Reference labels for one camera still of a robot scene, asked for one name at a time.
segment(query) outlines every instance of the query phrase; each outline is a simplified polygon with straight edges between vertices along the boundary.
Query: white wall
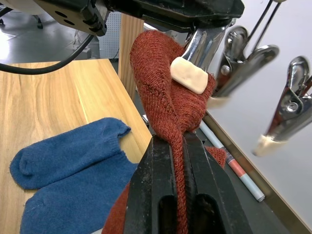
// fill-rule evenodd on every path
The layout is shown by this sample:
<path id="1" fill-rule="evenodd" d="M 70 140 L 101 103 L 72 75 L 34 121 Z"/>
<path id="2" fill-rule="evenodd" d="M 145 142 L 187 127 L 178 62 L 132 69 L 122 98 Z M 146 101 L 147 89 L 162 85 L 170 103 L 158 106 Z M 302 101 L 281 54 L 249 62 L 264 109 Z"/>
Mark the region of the white wall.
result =
<path id="1" fill-rule="evenodd" d="M 245 12 L 242 18 L 237 20 L 236 25 L 242 25 L 251 32 L 268 0 L 243 0 L 243 2 Z M 271 122 L 286 83 L 289 62 L 296 56 L 304 55 L 312 64 L 311 11 L 311 0 L 288 0 L 282 3 L 260 43 L 260 46 L 278 45 L 280 48 L 278 57 L 239 87 L 225 107 L 209 111 L 310 229 L 312 229 L 312 124 L 292 137 L 283 148 L 264 158 L 255 157 L 251 150 Z M 255 34 L 250 46 L 247 47 L 247 56 L 259 33 L 260 31 Z M 223 43 L 210 66 L 211 73 L 217 71 L 222 50 Z"/>

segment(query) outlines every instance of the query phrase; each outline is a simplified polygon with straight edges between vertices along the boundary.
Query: red knit sock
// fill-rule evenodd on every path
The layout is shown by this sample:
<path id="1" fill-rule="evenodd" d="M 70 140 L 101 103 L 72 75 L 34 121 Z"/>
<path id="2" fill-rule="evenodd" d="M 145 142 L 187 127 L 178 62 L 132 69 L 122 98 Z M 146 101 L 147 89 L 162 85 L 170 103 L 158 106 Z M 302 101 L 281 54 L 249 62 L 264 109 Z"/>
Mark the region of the red knit sock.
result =
<path id="1" fill-rule="evenodd" d="M 197 95 L 171 79 L 170 64 L 183 52 L 184 49 L 170 37 L 158 31 L 147 31 L 137 37 L 130 54 L 138 93 L 149 122 L 156 134 L 171 145 L 173 151 L 178 198 L 178 234 L 188 233 L 183 133 L 199 126 L 206 111 L 208 97 L 215 85 L 215 79 L 209 75 L 206 90 Z M 126 192 L 127 190 L 121 195 L 123 199 L 127 197 L 124 194 Z M 106 227 L 123 224 L 111 224 L 109 220 L 112 219 L 107 220 L 102 233 L 118 234 L 117 230 L 107 232 Z"/>
<path id="2" fill-rule="evenodd" d="M 121 195 L 113 205 L 102 230 L 102 234 L 122 234 L 125 223 L 129 184 L 122 191 Z"/>
<path id="3" fill-rule="evenodd" d="M 226 162 L 226 152 L 222 149 L 216 147 L 205 146 L 206 150 L 214 157 L 214 159 L 219 163 L 219 165 L 224 168 Z"/>

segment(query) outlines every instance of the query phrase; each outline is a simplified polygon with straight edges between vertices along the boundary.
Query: metal rod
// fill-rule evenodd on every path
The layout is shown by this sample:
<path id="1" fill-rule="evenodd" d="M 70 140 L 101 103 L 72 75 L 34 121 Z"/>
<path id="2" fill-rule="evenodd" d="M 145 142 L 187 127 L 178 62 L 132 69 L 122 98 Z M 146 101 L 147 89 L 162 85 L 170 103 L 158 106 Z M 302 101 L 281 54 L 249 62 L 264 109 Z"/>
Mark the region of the metal rod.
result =
<path id="1" fill-rule="evenodd" d="M 250 39 L 253 37 L 254 33 L 256 32 L 257 28 L 259 27 L 260 23 L 262 22 L 263 18 L 265 17 L 265 15 L 267 14 L 269 8 L 271 7 L 271 4 L 272 4 L 273 0 L 270 0 L 267 7 L 264 9 L 261 17 L 259 18 L 257 24 L 254 26 L 252 32 L 250 33 L 249 37 L 248 37 L 248 40 L 247 40 L 247 43 L 250 41 Z"/>
<path id="2" fill-rule="evenodd" d="M 256 44 L 254 45 L 254 48 L 253 48 L 252 51 L 255 51 L 256 48 L 258 47 L 260 41 L 262 40 L 262 38 L 263 38 L 265 32 L 267 31 L 267 29 L 268 29 L 268 27 L 269 27 L 271 21 L 273 20 L 274 15 L 275 15 L 275 13 L 277 12 L 277 10 L 278 10 L 278 8 L 279 8 L 280 5 L 281 5 L 281 3 L 278 3 L 278 4 L 276 5 L 276 7 L 274 8 L 274 10 L 273 10 L 273 12 L 272 12 L 272 14 L 271 14 L 271 16 L 270 16 L 270 18 L 269 18 L 267 24 L 265 25 L 264 29 L 262 30 L 262 32 L 261 32 L 261 34 L 260 34 L 260 36 L 259 36 L 259 38 L 258 38 Z"/>

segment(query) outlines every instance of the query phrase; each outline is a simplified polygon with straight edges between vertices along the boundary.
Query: blue sock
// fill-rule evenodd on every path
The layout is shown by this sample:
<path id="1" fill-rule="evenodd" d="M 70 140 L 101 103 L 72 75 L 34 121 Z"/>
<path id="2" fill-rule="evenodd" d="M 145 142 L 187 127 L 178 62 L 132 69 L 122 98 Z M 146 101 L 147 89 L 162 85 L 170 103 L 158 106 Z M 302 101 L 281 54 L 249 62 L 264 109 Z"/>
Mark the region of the blue sock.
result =
<path id="1" fill-rule="evenodd" d="M 105 118 L 21 150 L 10 166 L 14 180 L 23 188 L 45 187 L 26 202 L 20 233 L 102 228 L 137 167 L 118 144 L 129 131 L 120 120 Z"/>
<path id="2" fill-rule="evenodd" d="M 11 175 L 24 189 L 40 189 L 118 154 L 118 137 L 129 131 L 122 121 L 103 118 L 45 139 L 17 153 Z"/>

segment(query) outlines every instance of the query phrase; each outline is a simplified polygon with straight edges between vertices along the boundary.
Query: pegboard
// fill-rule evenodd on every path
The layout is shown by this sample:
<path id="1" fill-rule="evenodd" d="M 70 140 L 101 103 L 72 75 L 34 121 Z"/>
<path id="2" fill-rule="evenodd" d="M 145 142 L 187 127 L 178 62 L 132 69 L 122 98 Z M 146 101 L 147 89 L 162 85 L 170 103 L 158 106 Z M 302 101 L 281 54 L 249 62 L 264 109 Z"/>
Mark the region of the pegboard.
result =
<path id="1" fill-rule="evenodd" d="M 111 12 L 106 21 L 107 32 L 98 38 L 99 54 L 101 59 L 119 58 L 119 35 L 121 13 Z"/>

